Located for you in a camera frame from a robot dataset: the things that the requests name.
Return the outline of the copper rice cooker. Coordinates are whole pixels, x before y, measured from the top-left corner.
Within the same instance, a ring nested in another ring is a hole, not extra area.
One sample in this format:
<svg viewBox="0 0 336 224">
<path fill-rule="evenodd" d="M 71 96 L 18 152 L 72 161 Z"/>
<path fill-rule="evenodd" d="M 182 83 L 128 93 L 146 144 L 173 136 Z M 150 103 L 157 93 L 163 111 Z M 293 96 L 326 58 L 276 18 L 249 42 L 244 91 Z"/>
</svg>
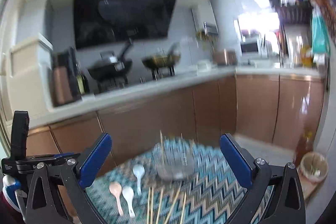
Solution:
<svg viewBox="0 0 336 224">
<path fill-rule="evenodd" d="M 237 65 L 238 60 L 236 57 L 236 52 L 234 50 L 221 50 L 215 51 L 213 53 L 213 62 L 217 65 L 228 66 L 228 65 Z"/>
</svg>

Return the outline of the wooden chopstick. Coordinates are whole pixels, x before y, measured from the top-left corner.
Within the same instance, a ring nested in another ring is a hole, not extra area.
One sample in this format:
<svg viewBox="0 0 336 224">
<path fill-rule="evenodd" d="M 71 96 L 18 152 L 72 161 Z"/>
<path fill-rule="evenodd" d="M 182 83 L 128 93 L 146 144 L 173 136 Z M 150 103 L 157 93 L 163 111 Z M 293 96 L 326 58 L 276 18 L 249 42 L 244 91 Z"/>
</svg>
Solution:
<svg viewBox="0 0 336 224">
<path fill-rule="evenodd" d="M 151 215 L 151 187 L 148 190 L 148 194 L 147 194 L 147 211 L 146 211 L 146 224 L 150 224 L 150 215 Z"/>
<path fill-rule="evenodd" d="M 171 215 L 173 213 L 173 209 L 175 207 L 177 199 L 179 198 L 179 195 L 180 195 L 180 192 L 181 192 L 181 187 L 182 187 L 182 182 L 180 182 L 180 184 L 179 184 L 178 190 L 177 190 L 177 192 L 176 192 L 176 194 L 174 196 L 174 199 L 173 199 L 173 203 L 171 204 L 170 210 L 169 210 L 169 212 L 168 212 L 168 214 L 167 214 L 167 216 L 166 216 L 163 224 L 168 224 L 168 222 L 169 222 L 169 219 L 170 219 L 170 217 L 171 217 Z"/>
<path fill-rule="evenodd" d="M 156 216 L 156 219 L 155 219 L 155 224 L 158 224 L 158 222 L 159 222 L 159 216 L 160 216 L 160 212 L 161 212 L 162 199 L 163 199 L 163 192 L 164 192 L 164 187 L 162 187 L 162 189 L 160 191 L 160 195 L 159 195 L 159 205 L 158 205 L 158 209 L 157 209 L 157 216 Z"/>
<path fill-rule="evenodd" d="M 185 215 L 186 199 L 187 199 L 187 193 L 184 193 L 183 194 L 182 212 L 181 212 L 181 217 L 180 217 L 180 220 L 179 220 L 179 224 L 183 224 L 183 219 L 184 219 L 184 215 Z"/>
<path fill-rule="evenodd" d="M 162 131 L 159 131 L 159 136 L 160 136 L 160 147 L 161 147 L 161 158 L 162 158 L 162 164 L 165 165 L 165 150 L 164 150 L 164 145 L 163 145 L 163 134 Z"/>
</svg>

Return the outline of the gas stove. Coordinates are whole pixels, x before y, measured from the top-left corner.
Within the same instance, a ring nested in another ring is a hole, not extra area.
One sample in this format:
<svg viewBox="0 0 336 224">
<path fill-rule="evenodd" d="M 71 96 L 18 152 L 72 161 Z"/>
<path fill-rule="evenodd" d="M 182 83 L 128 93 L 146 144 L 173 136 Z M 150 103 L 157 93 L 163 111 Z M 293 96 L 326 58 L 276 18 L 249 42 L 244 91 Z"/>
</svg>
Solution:
<svg viewBox="0 0 336 224">
<path fill-rule="evenodd" d="M 119 90 L 129 88 L 139 84 L 147 84 L 151 81 L 159 81 L 165 78 L 174 77 L 174 67 L 159 68 L 155 70 L 147 70 L 147 73 L 142 75 L 127 74 L 123 77 L 115 79 L 107 79 L 103 82 L 96 82 L 96 87 L 93 90 L 94 94 L 109 92 L 112 90 Z"/>
</svg>

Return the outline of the zigzag patterned table cloth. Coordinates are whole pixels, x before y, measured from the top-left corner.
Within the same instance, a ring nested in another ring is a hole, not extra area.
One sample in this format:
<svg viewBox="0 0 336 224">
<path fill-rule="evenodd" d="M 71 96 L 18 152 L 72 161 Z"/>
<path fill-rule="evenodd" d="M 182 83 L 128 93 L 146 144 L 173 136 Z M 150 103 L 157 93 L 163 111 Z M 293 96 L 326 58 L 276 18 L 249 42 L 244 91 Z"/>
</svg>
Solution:
<svg viewBox="0 0 336 224">
<path fill-rule="evenodd" d="M 219 148 L 194 145 L 194 174 L 184 181 L 163 181 L 157 174 L 152 156 L 153 148 L 131 159 L 124 160 L 108 173 L 97 178 L 87 188 L 87 194 L 106 223 L 146 223 L 147 194 L 151 187 L 151 217 L 155 223 L 159 205 L 159 195 L 164 187 L 159 222 L 163 223 L 174 196 L 182 182 L 181 192 L 169 223 L 179 223 L 183 194 L 187 193 L 183 223 L 225 223 L 247 194 L 240 186 Z M 129 216 L 127 203 L 121 199 L 124 215 L 118 213 L 115 197 L 109 191 L 111 182 L 137 189 L 137 179 L 133 167 L 141 164 L 145 174 L 141 180 L 142 194 L 134 195 L 135 218 Z"/>
</svg>

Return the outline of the white water heater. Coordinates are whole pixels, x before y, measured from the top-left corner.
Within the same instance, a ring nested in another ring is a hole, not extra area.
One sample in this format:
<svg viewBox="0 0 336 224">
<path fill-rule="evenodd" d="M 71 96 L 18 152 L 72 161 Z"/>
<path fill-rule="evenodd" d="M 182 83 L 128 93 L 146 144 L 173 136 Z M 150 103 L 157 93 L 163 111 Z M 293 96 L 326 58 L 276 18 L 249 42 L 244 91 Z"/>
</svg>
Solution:
<svg viewBox="0 0 336 224">
<path fill-rule="evenodd" d="M 205 36 L 218 36 L 216 19 L 209 1 L 193 6 L 191 12 L 197 32 L 202 32 Z"/>
</svg>

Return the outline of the light blue plastic spoon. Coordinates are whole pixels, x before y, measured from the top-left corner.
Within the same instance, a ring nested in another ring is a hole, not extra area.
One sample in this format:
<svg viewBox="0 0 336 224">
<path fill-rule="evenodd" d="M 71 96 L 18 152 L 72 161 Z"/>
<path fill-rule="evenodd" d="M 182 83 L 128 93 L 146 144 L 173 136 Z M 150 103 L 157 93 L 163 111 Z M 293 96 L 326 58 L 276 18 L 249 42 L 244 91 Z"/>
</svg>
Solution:
<svg viewBox="0 0 336 224">
<path fill-rule="evenodd" d="M 142 194 L 142 190 L 141 190 L 141 180 L 145 174 L 145 169 L 144 166 L 141 164 L 135 165 L 133 167 L 133 174 L 135 175 L 136 179 L 137 179 L 137 193 L 140 196 Z"/>
</svg>

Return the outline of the pink plastic spoon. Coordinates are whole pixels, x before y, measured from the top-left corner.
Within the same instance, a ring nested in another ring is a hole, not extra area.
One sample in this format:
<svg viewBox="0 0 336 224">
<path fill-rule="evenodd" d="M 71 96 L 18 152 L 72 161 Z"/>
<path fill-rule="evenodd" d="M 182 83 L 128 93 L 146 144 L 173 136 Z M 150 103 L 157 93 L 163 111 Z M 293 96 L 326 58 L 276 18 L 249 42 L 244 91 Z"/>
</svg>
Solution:
<svg viewBox="0 0 336 224">
<path fill-rule="evenodd" d="M 109 191 L 115 197 L 117 203 L 117 209 L 119 215 L 122 217 L 124 215 L 123 209 L 121 206 L 120 196 L 122 194 L 122 186 L 119 182 L 111 182 L 109 184 Z"/>
</svg>

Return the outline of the black range hood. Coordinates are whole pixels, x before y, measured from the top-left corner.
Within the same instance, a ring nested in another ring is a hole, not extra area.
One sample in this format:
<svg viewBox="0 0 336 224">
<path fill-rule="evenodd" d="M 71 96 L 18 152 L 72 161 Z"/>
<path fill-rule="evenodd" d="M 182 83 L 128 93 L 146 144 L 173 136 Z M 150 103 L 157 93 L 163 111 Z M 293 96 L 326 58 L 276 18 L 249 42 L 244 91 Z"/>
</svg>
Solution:
<svg viewBox="0 0 336 224">
<path fill-rule="evenodd" d="M 75 47 L 168 36 L 176 0 L 73 0 Z"/>
</svg>

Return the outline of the brass frying pan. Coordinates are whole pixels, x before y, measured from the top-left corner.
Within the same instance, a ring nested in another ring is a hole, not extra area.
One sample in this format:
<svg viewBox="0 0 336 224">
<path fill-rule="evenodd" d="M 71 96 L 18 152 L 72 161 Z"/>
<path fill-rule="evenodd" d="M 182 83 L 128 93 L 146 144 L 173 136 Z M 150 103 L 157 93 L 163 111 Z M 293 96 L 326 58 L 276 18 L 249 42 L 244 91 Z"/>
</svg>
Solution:
<svg viewBox="0 0 336 224">
<path fill-rule="evenodd" d="M 172 68 L 181 60 L 181 54 L 177 52 L 179 42 L 174 43 L 168 53 L 157 53 L 142 59 L 143 65 L 147 69 L 157 70 L 161 68 Z"/>
</svg>

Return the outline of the black wok with lid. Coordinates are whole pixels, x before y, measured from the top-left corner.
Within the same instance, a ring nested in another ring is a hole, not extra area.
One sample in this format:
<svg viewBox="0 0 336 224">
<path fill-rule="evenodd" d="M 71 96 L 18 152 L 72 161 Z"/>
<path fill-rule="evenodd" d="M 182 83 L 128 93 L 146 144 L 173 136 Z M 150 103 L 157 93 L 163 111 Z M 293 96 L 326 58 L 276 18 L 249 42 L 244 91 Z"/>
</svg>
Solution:
<svg viewBox="0 0 336 224">
<path fill-rule="evenodd" d="M 126 54 L 132 47 L 133 41 L 129 38 L 118 56 L 113 51 L 102 52 L 101 59 L 88 68 L 90 76 L 98 83 L 122 78 L 127 84 L 127 74 L 133 66 L 133 60 L 126 59 Z"/>
</svg>

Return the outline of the copper canister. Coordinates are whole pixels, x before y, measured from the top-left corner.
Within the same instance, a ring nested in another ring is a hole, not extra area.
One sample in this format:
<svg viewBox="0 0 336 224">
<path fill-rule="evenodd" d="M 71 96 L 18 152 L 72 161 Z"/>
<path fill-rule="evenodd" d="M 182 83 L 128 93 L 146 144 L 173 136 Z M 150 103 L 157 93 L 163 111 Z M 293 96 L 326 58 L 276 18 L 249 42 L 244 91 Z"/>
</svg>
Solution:
<svg viewBox="0 0 336 224">
<path fill-rule="evenodd" d="M 65 105 L 72 102 L 73 96 L 66 67 L 56 67 L 53 70 L 53 78 L 56 103 Z"/>
</svg>

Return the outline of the white plastic spoon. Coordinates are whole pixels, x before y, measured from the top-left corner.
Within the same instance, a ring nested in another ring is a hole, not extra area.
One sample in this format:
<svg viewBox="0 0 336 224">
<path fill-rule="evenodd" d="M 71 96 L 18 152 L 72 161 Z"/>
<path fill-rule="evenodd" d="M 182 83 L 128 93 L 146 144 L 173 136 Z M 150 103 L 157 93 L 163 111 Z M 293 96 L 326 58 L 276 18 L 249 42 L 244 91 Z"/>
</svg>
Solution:
<svg viewBox="0 0 336 224">
<path fill-rule="evenodd" d="M 135 212 L 133 209 L 133 199 L 134 199 L 134 191 L 132 187 L 130 186 L 125 186 L 122 188 L 122 195 L 127 203 L 128 211 L 129 211 L 129 216 L 131 218 L 135 218 Z"/>
</svg>

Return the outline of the yellow oil bottle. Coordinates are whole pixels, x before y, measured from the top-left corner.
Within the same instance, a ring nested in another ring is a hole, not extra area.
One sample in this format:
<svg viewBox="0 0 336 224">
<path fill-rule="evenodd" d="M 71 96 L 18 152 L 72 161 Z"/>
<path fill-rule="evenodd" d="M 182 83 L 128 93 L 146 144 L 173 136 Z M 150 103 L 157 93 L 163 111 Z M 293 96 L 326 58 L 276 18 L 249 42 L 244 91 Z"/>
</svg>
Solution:
<svg viewBox="0 0 336 224">
<path fill-rule="evenodd" d="M 312 50 L 309 46 L 302 46 L 300 49 L 301 63 L 305 68 L 313 67 Z"/>
</svg>

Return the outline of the teal hanging bag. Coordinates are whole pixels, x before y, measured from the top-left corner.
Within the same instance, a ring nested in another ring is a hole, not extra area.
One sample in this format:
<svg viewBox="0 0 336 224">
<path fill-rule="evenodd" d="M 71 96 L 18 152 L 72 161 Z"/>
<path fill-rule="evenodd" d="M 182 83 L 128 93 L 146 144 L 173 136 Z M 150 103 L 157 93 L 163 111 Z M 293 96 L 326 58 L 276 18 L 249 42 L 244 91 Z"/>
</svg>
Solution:
<svg viewBox="0 0 336 224">
<path fill-rule="evenodd" d="M 318 7 L 312 11 L 311 19 L 312 51 L 314 54 L 330 54 L 327 26 Z"/>
</svg>

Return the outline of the white microwave oven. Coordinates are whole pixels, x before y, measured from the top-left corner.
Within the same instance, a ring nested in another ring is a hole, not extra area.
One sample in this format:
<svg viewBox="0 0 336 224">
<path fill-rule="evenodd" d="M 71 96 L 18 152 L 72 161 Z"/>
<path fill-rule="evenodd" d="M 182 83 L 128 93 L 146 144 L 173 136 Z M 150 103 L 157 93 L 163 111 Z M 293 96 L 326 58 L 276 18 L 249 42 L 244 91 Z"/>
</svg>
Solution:
<svg viewBox="0 0 336 224">
<path fill-rule="evenodd" d="M 260 42 L 252 40 L 250 42 L 240 43 L 241 55 L 244 57 L 256 57 L 261 56 Z"/>
</svg>

